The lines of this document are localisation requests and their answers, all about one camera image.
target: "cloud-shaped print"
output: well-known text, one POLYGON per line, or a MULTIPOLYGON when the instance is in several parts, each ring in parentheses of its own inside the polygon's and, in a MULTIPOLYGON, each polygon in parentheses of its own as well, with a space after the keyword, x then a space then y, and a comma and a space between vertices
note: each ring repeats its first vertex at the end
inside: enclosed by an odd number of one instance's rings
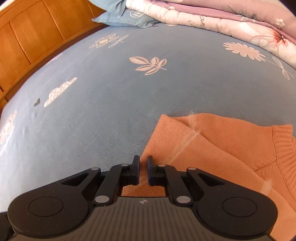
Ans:
POLYGON ((44 103, 44 107, 48 106, 51 102, 53 102, 58 96, 60 96, 72 83, 74 83, 77 78, 73 78, 70 81, 66 81, 60 87, 53 89, 49 95, 47 101, 44 103))

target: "headboard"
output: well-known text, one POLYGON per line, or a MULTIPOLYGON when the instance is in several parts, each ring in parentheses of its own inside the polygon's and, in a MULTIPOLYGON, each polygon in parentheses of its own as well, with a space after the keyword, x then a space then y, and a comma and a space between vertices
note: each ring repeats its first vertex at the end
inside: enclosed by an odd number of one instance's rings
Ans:
POLYGON ((88 0, 15 0, 0 11, 0 110, 42 65, 105 27, 88 0))

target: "orange garment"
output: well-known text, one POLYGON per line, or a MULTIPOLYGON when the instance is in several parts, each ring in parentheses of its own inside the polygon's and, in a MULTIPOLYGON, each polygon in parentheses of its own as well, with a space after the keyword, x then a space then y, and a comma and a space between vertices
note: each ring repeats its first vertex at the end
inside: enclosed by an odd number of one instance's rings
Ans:
POLYGON ((271 236, 296 235, 296 147, 292 126, 261 127, 213 114, 171 118, 162 115, 142 154, 140 184, 123 196, 164 196, 147 184, 146 157, 179 171, 197 167, 268 196, 278 208, 271 236))

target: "pillow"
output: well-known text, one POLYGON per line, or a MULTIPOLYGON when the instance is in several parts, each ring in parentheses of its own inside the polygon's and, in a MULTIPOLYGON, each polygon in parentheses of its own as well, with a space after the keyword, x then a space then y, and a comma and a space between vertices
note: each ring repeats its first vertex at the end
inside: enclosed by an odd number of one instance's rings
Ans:
POLYGON ((121 17, 110 12, 105 12, 92 20, 97 23, 105 23, 114 27, 138 26, 140 28, 148 28, 154 24, 160 23, 160 21, 157 21, 146 14, 131 9, 126 9, 121 17))
POLYGON ((117 16, 122 16, 126 0, 89 0, 93 5, 117 16))

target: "orange sweater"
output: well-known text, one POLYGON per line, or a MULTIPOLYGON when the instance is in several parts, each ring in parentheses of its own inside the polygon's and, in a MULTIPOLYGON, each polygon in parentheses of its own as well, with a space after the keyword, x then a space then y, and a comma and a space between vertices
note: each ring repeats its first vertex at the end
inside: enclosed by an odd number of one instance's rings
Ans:
POLYGON ((275 240, 296 235, 296 146, 292 126, 261 127, 252 123, 197 114, 171 118, 162 115, 141 157, 140 185, 123 195, 164 196, 162 187, 147 184, 146 157, 179 171, 197 167, 271 198, 278 219, 275 240))

